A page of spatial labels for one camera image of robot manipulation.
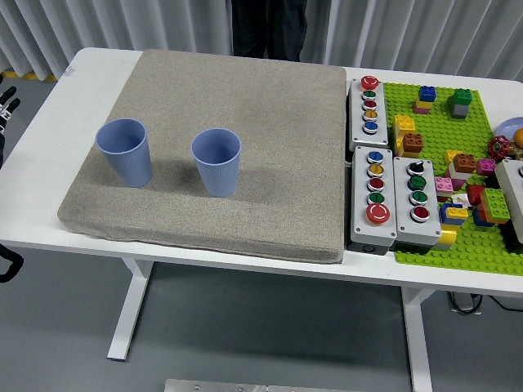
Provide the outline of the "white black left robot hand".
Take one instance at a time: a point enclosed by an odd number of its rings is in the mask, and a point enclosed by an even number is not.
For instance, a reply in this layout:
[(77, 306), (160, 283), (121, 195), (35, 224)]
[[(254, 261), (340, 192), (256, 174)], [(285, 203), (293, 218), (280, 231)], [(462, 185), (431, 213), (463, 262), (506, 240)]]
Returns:
[(13, 115), (14, 111), (18, 108), (20, 105), (20, 99), (15, 97), (17, 88), (15, 86), (11, 86), (7, 88), (2, 94), (0, 98), (0, 105), (1, 105), (1, 117), (0, 117), (0, 126), (1, 126), (1, 134), (0, 134), (0, 161), (1, 166), (3, 166), (4, 163), (4, 149), (6, 144), (6, 139), (4, 136), (4, 131), (7, 127), (7, 123), (11, 119), (11, 116)]

